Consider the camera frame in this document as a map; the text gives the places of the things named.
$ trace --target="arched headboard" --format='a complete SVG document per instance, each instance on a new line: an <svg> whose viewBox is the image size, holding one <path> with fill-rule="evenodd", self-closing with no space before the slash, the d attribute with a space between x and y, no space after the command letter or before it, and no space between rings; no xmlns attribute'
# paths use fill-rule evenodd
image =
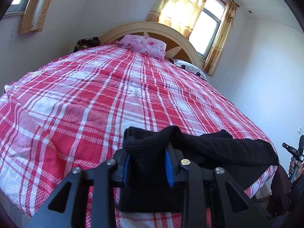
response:
<svg viewBox="0 0 304 228"><path fill-rule="evenodd" d="M202 63L192 44L178 31L150 21L132 22L116 27L100 38L100 44L120 40L126 34L136 34L159 39L167 44L166 57L178 58L202 69Z"/></svg>

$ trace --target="wall socket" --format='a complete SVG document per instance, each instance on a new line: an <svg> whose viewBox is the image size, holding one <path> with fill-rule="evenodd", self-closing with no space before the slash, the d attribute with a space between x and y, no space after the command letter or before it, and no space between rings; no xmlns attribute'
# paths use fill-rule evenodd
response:
<svg viewBox="0 0 304 228"><path fill-rule="evenodd" d="M299 127L298 133L299 133L300 135L302 135L302 134L303 134L303 128Z"/></svg>

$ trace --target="window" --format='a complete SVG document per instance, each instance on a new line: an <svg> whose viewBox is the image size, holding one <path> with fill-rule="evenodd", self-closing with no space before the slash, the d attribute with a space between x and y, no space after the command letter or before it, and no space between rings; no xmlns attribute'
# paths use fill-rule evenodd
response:
<svg viewBox="0 0 304 228"><path fill-rule="evenodd" d="M225 6L221 1L207 0L189 37L190 43L203 60L207 59L211 50L224 10Z"/></svg>
<svg viewBox="0 0 304 228"><path fill-rule="evenodd" d="M24 12L29 0L13 0L6 14Z"/></svg>

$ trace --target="pink pillow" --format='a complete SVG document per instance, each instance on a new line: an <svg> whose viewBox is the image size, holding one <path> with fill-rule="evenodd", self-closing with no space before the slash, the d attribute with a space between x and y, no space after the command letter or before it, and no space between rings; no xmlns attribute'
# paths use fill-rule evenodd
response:
<svg viewBox="0 0 304 228"><path fill-rule="evenodd" d="M161 40L127 34L119 42L124 48L132 49L138 51L144 55L155 57L156 59L165 60L166 47L167 44Z"/></svg>

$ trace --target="patterned curtain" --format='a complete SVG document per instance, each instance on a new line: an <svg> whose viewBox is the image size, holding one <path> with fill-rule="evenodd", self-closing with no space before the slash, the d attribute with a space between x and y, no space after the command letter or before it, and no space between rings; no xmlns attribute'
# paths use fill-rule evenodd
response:
<svg viewBox="0 0 304 228"><path fill-rule="evenodd" d="M214 72L222 57L224 46L226 44L229 32L232 28L233 19L237 11L237 4L233 1L229 1L226 4L224 11L224 20L221 22L220 28L216 34L210 53L206 59L203 71L210 76L214 75Z"/></svg>
<svg viewBox="0 0 304 228"><path fill-rule="evenodd" d="M41 32L51 0L29 0L21 22L20 34Z"/></svg>
<svg viewBox="0 0 304 228"><path fill-rule="evenodd" d="M206 0L157 0L146 21L167 25L189 39Z"/></svg>

